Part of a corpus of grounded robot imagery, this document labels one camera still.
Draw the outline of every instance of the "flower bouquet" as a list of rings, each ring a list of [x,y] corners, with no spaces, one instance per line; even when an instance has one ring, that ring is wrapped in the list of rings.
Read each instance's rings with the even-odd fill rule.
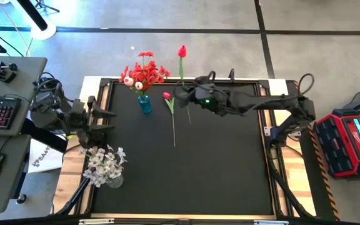
[[[90,183],[99,188],[107,183],[111,188],[118,188],[123,183],[122,163],[127,162],[123,148],[115,151],[107,145],[107,150],[100,148],[81,149],[81,153],[89,157],[87,169],[83,176],[90,179]]]
[[[141,52],[138,56],[142,57],[142,65],[136,62],[132,71],[129,70],[129,66],[126,66],[120,75],[119,82],[124,82],[130,89],[136,89],[141,109],[147,114],[152,108],[146,92],[154,83],[163,83],[164,78],[170,76],[170,72],[163,66],[158,69],[155,61],[147,61],[150,57],[154,57],[153,52]]]

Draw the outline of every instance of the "white stand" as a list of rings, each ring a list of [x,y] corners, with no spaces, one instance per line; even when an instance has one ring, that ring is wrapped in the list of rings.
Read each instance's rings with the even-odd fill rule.
[[[45,31],[41,31],[37,26],[32,26],[30,35],[32,38],[37,40],[45,40],[48,39],[56,33],[56,26],[51,21],[45,20],[45,22],[48,24],[48,27]]]
[[[21,12],[23,18],[29,23],[29,25],[31,26],[31,32],[30,35],[32,38],[37,39],[37,40],[45,40],[48,39],[50,37],[52,37],[55,33],[56,33],[56,25],[53,24],[51,21],[46,20],[45,18],[43,18],[45,20],[45,22],[47,23],[48,27],[45,31],[41,31],[37,24],[30,18],[30,16],[27,14],[27,12],[23,9],[23,7],[18,3],[17,0],[12,0],[12,5]]]

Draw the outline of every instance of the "wooden table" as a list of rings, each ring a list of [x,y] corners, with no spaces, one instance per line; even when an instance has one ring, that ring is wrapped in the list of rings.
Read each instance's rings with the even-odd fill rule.
[[[102,78],[113,78],[113,77],[85,77],[80,93],[80,100],[87,102],[88,96],[97,96],[99,92],[99,83]],[[270,92],[272,95],[281,95],[288,94],[288,89],[286,86],[286,81],[284,79],[269,79]],[[102,90],[103,96],[108,95],[108,89],[105,88]],[[103,97],[101,100],[101,105],[104,106],[106,98]],[[272,122],[270,121],[269,111],[265,111],[266,123],[268,126],[271,126]],[[274,111],[275,119],[277,124],[281,124],[288,116],[288,111]],[[77,145],[78,141],[72,139],[69,141],[67,148],[72,148]],[[297,149],[301,152],[299,142],[287,139],[287,145]],[[304,206],[304,208],[312,215],[316,215],[313,199],[311,195],[311,190],[309,187],[308,176],[306,174],[304,160],[298,154],[288,147],[282,148],[282,156],[284,159],[284,167],[286,169],[287,181],[289,188],[297,197],[298,201]],[[77,189],[80,180],[81,173],[83,170],[84,155],[81,155],[73,149],[73,151],[68,152],[64,157],[64,163],[62,165],[61,174],[57,184],[55,197],[54,197],[54,207],[55,211],[60,210],[66,203],[66,201],[73,195],[74,191]],[[287,215],[286,210],[286,200],[281,188],[277,185],[279,200],[281,204],[281,210],[284,215]],[[88,203],[90,187],[88,186],[84,192],[84,197],[82,198],[80,212],[83,213],[86,209]],[[128,214],[92,214],[94,218],[128,218]],[[147,214],[134,214],[132,218],[151,218],[151,215]],[[226,215],[156,215],[152,218],[164,218],[164,219],[275,219],[275,216],[226,216]]]

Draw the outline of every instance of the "glass vase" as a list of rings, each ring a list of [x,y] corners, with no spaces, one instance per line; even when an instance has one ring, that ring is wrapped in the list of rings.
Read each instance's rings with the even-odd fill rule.
[[[106,180],[106,184],[110,187],[110,188],[118,188],[120,186],[122,186],[123,184],[123,175],[121,174],[118,177],[115,177],[113,179],[108,178]]]
[[[151,112],[151,102],[149,101],[149,97],[147,95],[138,96],[138,103],[140,104],[143,113],[149,114]]]

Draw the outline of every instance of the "red power station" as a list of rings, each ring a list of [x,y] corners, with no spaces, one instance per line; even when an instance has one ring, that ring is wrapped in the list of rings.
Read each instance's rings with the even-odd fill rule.
[[[314,125],[334,178],[360,177],[360,119],[353,109],[335,109]]]

